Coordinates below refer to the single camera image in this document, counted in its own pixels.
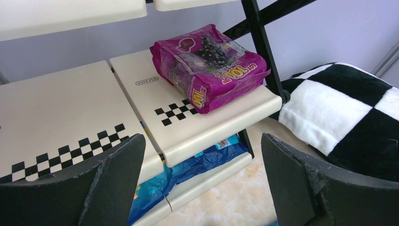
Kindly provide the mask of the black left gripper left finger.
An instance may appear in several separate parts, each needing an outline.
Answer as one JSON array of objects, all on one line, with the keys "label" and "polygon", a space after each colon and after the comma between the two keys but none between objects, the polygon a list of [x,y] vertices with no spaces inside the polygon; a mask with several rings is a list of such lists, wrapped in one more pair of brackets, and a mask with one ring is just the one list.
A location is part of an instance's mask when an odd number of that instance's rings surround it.
[{"label": "black left gripper left finger", "polygon": [[109,150],[34,181],[0,186],[3,226],[125,226],[144,160],[135,134]]}]

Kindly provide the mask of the purple grape candy bag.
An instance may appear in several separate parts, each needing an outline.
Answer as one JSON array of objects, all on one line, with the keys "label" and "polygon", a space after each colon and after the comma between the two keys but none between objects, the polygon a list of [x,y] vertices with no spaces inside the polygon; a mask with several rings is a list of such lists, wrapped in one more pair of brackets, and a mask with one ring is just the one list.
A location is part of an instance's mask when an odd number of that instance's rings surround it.
[{"label": "purple grape candy bag", "polygon": [[156,41],[150,52],[158,74],[200,114],[260,87],[271,73],[263,57],[222,34],[214,24]]}]

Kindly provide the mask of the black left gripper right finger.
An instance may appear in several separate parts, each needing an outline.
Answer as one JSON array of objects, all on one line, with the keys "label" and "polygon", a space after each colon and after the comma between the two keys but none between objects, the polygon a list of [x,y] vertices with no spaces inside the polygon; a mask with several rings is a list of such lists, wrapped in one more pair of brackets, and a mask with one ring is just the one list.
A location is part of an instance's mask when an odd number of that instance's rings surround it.
[{"label": "black left gripper right finger", "polygon": [[264,133],[261,149],[281,226],[396,226],[399,185],[337,167]]}]

